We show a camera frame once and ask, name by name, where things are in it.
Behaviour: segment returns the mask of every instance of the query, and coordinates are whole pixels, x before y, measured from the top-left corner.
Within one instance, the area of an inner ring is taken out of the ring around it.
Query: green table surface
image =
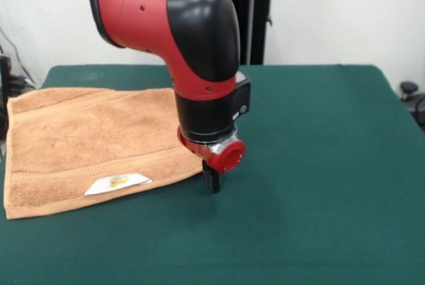
[[[425,284],[424,135],[382,72],[241,70],[247,153],[219,194],[198,175],[58,215],[2,215],[0,284]],[[164,66],[105,65],[55,67],[44,87],[170,85]]]

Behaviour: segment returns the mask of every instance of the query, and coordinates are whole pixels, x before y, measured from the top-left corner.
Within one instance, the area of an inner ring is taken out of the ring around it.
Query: white wall
[[[0,27],[38,83],[58,64],[163,62],[105,43],[88,0],[0,1]],[[394,88],[425,86],[425,0],[273,0],[272,19],[266,64],[375,64]]]

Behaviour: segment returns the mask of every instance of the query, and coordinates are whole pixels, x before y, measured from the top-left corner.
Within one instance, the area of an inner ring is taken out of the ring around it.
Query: cable
[[[16,47],[16,45],[14,43],[12,43],[12,41],[10,40],[10,38],[5,34],[5,32],[3,31],[3,29],[1,27],[0,27],[0,33],[5,37],[5,39],[7,40],[7,42],[9,44],[11,44],[11,46],[15,50],[16,59],[18,60],[19,66],[21,66],[22,70],[24,70],[24,72],[27,75],[27,77],[29,78],[29,80],[35,86],[34,80],[31,78],[31,75],[29,74],[28,70],[24,67],[23,63],[21,62],[21,58],[19,57],[19,53],[18,53],[18,48]]]

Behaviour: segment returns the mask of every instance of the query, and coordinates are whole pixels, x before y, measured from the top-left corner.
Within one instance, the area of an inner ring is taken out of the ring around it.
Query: brown towel
[[[8,109],[8,219],[87,207],[202,170],[201,160],[177,139],[170,88],[47,88],[10,99]],[[84,196],[96,180],[129,173],[152,182]]]

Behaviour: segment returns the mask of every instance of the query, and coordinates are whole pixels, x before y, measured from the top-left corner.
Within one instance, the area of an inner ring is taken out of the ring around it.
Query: black knob
[[[414,92],[418,91],[418,85],[410,81],[402,82],[400,87],[403,93],[407,95],[413,94]]]

